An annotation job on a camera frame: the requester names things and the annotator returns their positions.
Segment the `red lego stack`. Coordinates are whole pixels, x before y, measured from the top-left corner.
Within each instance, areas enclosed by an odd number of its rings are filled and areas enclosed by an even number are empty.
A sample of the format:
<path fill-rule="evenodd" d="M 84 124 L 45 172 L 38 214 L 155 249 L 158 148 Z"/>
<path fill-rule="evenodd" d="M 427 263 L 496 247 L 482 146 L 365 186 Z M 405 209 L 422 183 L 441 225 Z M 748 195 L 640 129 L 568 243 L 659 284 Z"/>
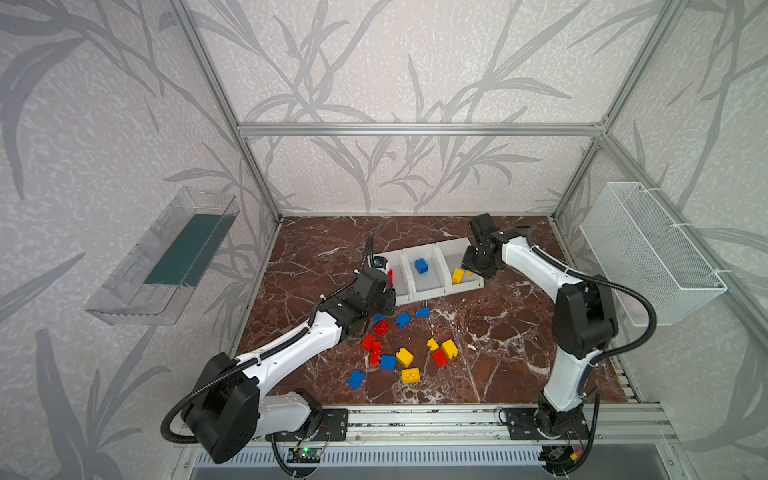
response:
<path fill-rule="evenodd" d="M 373 335 L 367 334 L 361 343 L 361 347 L 367 352 L 367 365 L 378 368 L 383 357 L 383 347 L 379 340 Z"/>

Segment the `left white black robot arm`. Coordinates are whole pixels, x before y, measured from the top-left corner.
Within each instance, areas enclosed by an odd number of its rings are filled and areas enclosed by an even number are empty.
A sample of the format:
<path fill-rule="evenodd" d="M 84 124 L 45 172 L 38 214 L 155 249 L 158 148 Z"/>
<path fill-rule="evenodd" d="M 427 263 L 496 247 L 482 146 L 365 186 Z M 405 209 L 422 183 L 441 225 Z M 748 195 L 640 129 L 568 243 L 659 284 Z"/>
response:
<path fill-rule="evenodd" d="M 317 355 L 361 331 L 376 315 L 394 311 L 396 292 L 387 273 L 364 266 L 333 295 L 322 298 L 299 326 L 237 357 L 220 353 L 205 364 L 193 390 L 164 416 L 162 438 L 199 444 L 217 464 L 252 439 L 279 432 L 308 434 L 322 410 L 310 395 L 275 395 L 273 388 Z"/>

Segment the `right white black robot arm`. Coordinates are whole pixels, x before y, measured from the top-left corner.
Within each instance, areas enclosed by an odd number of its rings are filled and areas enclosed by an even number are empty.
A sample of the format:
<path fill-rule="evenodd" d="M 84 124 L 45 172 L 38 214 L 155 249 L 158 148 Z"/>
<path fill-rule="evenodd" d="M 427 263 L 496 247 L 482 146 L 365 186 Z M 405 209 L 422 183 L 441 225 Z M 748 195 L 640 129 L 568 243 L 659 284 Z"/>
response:
<path fill-rule="evenodd" d="M 603 360 L 632 351 L 647 341 L 658 326 L 651 302 L 639 292 L 573 269 L 535 244 L 532 230 L 498 228 L 485 213 L 468 222 L 475 244 L 469 246 L 462 268 L 485 279 L 510 267 L 525 275 L 554 302 L 552 334 L 557 346 L 554 366 L 539 395 L 534 425 L 546 438 L 566 433 L 579 419 L 592 371 Z M 624 293 L 645 310 L 648 325 L 634 341 L 610 349 L 619 333 L 614 292 Z"/>

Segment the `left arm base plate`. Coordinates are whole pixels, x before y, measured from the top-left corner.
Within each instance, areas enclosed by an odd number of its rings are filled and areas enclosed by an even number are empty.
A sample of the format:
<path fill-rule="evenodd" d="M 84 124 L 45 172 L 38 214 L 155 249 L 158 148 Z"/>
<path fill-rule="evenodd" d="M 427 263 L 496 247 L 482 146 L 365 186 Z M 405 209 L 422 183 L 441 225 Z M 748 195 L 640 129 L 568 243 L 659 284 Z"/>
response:
<path fill-rule="evenodd" d="M 346 408 L 313 410 L 297 433 L 299 440 L 341 442 L 347 438 L 349 413 Z"/>

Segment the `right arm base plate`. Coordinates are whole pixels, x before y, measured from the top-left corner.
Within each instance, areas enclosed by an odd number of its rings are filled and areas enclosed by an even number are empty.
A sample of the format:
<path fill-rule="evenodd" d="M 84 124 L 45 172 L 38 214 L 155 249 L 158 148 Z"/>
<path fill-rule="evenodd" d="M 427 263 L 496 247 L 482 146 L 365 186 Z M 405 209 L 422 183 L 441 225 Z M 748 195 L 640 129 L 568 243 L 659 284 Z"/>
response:
<path fill-rule="evenodd" d="M 567 440 L 569 435 L 586 440 L 590 432 L 582 407 L 568 412 L 509 407 L 500 409 L 498 418 L 507 428 L 511 440 Z"/>

